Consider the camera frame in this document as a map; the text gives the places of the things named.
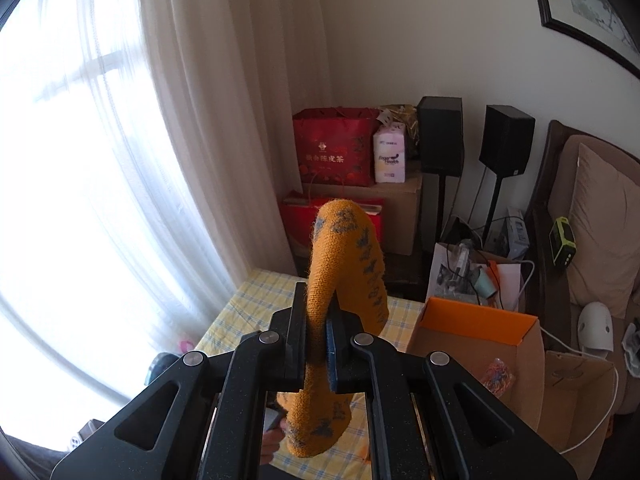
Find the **hand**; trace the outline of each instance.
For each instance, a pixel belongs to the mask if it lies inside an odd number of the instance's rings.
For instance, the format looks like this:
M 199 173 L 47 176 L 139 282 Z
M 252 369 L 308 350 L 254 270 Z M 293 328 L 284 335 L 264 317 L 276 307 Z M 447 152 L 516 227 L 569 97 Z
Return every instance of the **hand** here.
M 284 438 L 286 418 L 280 421 L 280 427 L 269 430 L 262 436 L 262 449 L 260 450 L 260 465 L 265 465 L 273 460 L 273 454 L 280 449 L 280 442 Z

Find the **beige pillow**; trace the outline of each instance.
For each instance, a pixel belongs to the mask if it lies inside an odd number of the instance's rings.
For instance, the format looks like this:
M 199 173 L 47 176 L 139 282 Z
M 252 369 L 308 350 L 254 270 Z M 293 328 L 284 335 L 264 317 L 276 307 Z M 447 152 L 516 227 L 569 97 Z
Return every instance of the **beige pillow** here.
M 576 245 L 566 271 L 572 303 L 601 301 L 624 319 L 640 269 L 640 187 L 584 144 L 569 222 Z

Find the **black speaker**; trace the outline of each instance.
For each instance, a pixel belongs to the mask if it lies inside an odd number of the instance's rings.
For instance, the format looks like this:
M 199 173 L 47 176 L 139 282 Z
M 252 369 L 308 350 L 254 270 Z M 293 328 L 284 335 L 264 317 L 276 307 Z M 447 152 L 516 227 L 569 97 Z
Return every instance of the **black speaker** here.
M 462 99 L 423 97 L 417 106 L 420 162 L 423 173 L 462 176 Z
M 513 106 L 487 106 L 480 162 L 501 178 L 523 174 L 535 125 L 533 117 Z

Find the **framed picture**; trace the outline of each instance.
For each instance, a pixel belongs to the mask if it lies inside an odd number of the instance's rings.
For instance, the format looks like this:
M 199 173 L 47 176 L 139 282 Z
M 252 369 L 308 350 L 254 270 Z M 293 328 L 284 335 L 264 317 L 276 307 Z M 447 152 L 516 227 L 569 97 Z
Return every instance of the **framed picture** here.
M 544 27 L 579 40 L 640 78 L 640 52 L 609 0 L 538 0 Z

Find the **beige curtain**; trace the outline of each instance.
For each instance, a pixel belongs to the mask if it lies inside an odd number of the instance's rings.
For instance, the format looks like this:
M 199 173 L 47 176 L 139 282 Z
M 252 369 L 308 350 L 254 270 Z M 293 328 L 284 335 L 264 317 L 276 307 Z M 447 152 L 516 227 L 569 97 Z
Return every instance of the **beige curtain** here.
M 162 114 L 232 281 L 294 273 L 277 200 L 300 189 L 291 115 L 332 104 L 318 0 L 141 0 Z

